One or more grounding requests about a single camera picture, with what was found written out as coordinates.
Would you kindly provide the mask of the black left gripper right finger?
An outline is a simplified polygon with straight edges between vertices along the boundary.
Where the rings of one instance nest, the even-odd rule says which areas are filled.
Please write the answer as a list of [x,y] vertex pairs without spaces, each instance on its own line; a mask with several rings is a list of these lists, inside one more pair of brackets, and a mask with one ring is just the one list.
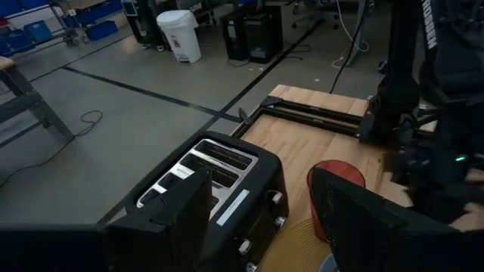
[[484,272],[484,230],[460,231],[322,168],[312,201],[340,272]]

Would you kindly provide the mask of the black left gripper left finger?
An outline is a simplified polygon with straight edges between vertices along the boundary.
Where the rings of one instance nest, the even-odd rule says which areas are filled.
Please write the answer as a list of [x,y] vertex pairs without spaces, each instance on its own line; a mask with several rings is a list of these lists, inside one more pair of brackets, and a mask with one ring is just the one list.
[[108,225],[110,272],[196,272],[209,223],[212,172],[188,178]]

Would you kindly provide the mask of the grey ceramic bowl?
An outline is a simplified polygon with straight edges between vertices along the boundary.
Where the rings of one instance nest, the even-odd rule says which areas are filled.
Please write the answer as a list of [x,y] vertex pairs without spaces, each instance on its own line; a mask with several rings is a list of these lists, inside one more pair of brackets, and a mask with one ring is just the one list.
[[322,261],[318,272],[340,272],[333,254],[329,254]]

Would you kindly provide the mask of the red translucent plastic cup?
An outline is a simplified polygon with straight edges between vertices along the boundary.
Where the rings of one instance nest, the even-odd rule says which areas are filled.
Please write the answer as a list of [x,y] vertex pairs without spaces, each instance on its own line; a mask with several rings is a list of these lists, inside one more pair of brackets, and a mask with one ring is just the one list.
[[355,166],[337,159],[320,161],[309,169],[306,175],[306,184],[309,190],[310,210],[311,210],[311,216],[312,216],[313,229],[316,237],[321,241],[326,242],[327,235],[321,226],[321,222],[318,218],[318,215],[315,209],[315,201],[313,200],[313,196],[312,196],[312,181],[313,181],[314,171],[317,168],[327,170],[360,187],[366,187],[366,181],[365,181],[364,175]]

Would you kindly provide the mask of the round woven straw placemat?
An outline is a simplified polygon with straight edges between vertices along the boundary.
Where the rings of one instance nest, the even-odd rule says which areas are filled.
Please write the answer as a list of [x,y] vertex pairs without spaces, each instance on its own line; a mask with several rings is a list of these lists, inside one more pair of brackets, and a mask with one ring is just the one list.
[[319,272],[331,253],[316,237],[312,219],[285,227],[265,253],[257,272]]

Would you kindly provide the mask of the black four-slot toaster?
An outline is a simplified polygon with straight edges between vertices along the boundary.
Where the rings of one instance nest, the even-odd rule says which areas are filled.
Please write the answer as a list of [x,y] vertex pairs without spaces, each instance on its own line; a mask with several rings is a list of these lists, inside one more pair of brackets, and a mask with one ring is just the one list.
[[[201,169],[212,172],[212,201],[196,272],[256,272],[289,207],[281,160],[247,141],[215,131],[192,135],[129,191],[124,216]],[[112,265],[108,225],[103,272]]]

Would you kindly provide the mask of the white trash bin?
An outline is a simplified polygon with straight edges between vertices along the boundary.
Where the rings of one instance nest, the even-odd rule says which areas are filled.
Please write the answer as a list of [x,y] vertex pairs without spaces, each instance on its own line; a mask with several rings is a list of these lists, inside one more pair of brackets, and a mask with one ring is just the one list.
[[201,58],[195,32],[199,24],[190,10],[164,11],[156,21],[178,62],[195,63]]

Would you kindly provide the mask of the grey metal table leg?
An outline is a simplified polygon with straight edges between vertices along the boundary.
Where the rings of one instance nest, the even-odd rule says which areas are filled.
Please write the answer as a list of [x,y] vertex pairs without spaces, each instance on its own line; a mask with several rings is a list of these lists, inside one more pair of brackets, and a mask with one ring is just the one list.
[[44,128],[52,126],[68,141],[74,139],[71,130],[34,89],[11,58],[0,56],[0,81],[14,94],[13,99],[0,104],[0,124],[30,111]]

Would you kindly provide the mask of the black computer tower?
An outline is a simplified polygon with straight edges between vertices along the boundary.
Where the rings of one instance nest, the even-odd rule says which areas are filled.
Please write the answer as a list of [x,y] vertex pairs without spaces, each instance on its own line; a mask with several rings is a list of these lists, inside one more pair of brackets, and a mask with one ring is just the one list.
[[244,18],[249,60],[269,63],[284,47],[280,6],[265,6]]
[[222,37],[230,60],[246,60],[248,58],[244,18],[249,12],[249,8],[241,7],[220,18]]

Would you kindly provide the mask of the office chair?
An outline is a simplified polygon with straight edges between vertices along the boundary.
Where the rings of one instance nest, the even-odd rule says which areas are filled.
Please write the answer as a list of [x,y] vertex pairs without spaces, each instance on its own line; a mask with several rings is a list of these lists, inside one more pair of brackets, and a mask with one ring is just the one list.
[[333,21],[334,29],[340,28],[340,15],[337,12],[336,0],[295,0],[292,14],[296,16],[291,24],[293,29],[303,21],[309,24],[319,21],[324,23],[327,18]]

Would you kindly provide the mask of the blue storage bin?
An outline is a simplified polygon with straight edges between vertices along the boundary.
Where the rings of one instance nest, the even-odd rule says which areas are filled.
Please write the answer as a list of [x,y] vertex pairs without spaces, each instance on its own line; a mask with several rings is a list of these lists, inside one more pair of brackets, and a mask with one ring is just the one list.
[[85,33],[90,41],[104,39],[116,32],[118,32],[118,27],[112,20],[106,20],[85,30]]
[[11,57],[32,50],[34,47],[30,35],[21,29],[0,34],[0,56]]
[[44,20],[29,23],[23,28],[36,42],[43,42],[53,37],[51,30]]

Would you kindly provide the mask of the black aluminium table rail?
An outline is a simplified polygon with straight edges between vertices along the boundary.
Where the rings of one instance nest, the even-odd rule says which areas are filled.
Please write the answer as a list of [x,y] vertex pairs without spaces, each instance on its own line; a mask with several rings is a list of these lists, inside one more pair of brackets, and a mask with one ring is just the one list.
[[250,114],[253,121],[252,125],[240,123],[231,133],[231,136],[241,138],[262,115],[273,116],[354,138],[360,137],[358,133],[358,126],[362,121],[360,116],[309,106],[274,96],[266,97]]

